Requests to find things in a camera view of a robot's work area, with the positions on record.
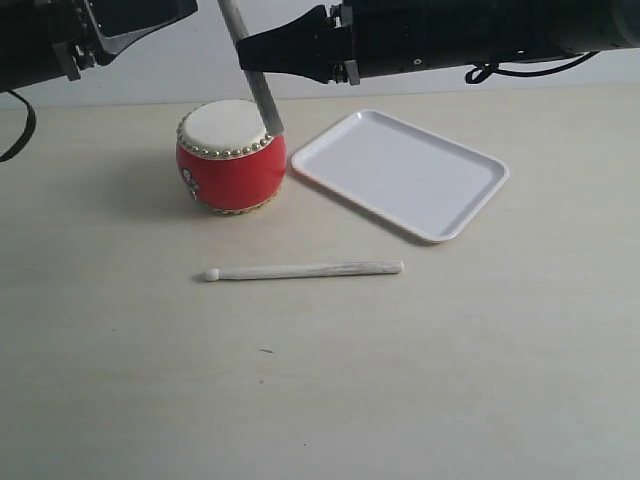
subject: white wall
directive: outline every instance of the white wall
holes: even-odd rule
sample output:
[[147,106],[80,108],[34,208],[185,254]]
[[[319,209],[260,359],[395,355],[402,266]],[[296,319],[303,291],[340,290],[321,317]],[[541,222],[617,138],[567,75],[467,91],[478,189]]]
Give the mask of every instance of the white wall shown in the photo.
[[[239,1],[252,33],[280,26],[321,3],[321,0]],[[54,80],[23,89],[23,93],[40,107],[201,102],[246,97],[248,88],[237,67],[217,3],[215,0],[200,0],[199,3],[200,11],[196,15],[143,40],[111,66],[85,72],[79,82]],[[278,98],[449,91],[471,88],[463,80],[466,70],[369,79],[360,87],[325,86],[284,75],[269,75],[269,82]],[[583,67],[552,77],[535,80],[494,78],[473,88],[626,82],[640,82],[640,50],[602,54]],[[0,108],[14,106],[8,95],[0,96]]]

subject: cable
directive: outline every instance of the cable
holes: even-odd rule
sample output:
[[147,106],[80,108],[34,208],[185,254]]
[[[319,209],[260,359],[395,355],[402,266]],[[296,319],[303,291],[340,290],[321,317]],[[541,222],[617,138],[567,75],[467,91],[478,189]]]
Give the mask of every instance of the cable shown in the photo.
[[565,65],[561,65],[556,68],[550,68],[549,70],[540,70],[537,72],[516,72],[513,70],[502,70],[499,64],[496,63],[484,63],[484,64],[476,64],[476,68],[471,70],[465,76],[465,81],[469,85],[480,85],[482,82],[487,80],[491,75],[502,75],[504,77],[517,77],[517,78],[536,78],[536,77],[544,77],[547,75],[554,75],[556,73],[561,73],[567,71],[571,68],[575,68],[578,65],[582,65],[583,63],[591,60],[600,52],[591,52],[582,55],[580,58],[573,60]]
[[20,138],[18,138],[16,143],[14,143],[13,146],[9,148],[9,150],[0,155],[0,163],[11,160],[13,157],[18,155],[24,149],[24,147],[27,146],[27,144],[31,140],[31,137],[33,137],[33,134],[36,131],[37,125],[36,111],[33,109],[31,104],[14,91],[9,91],[7,93],[20,100],[22,103],[24,103],[25,107],[27,107],[27,120],[24,125],[24,131],[22,132],[22,135],[20,135]]

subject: table surface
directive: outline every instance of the table surface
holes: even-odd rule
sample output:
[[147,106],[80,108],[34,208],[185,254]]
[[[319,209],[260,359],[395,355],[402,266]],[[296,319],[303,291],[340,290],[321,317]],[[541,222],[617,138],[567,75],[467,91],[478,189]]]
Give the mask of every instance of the table surface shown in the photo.
[[[279,105],[291,151],[376,108],[512,177],[435,247],[295,176],[218,218],[174,163],[192,106],[40,111],[0,167],[0,477],[637,479],[640,86]],[[193,278],[367,259],[407,271]]]

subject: tray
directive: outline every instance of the tray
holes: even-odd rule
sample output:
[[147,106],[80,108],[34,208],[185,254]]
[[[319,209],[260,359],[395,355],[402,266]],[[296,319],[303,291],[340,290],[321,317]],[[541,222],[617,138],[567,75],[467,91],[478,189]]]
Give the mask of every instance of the tray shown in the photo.
[[292,157],[308,179],[433,243],[452,240],[509,178],[504,163],[375,111]]

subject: red drum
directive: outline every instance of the red drum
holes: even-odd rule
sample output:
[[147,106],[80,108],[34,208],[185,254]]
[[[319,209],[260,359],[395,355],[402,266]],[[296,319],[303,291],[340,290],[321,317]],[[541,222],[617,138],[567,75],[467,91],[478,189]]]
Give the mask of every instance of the red drum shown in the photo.
[[224,100],[196,109],[178,127],[176,156],[194,200],[243,213],[273,198],[284,179],[286,146],[271,137],[255,103]]

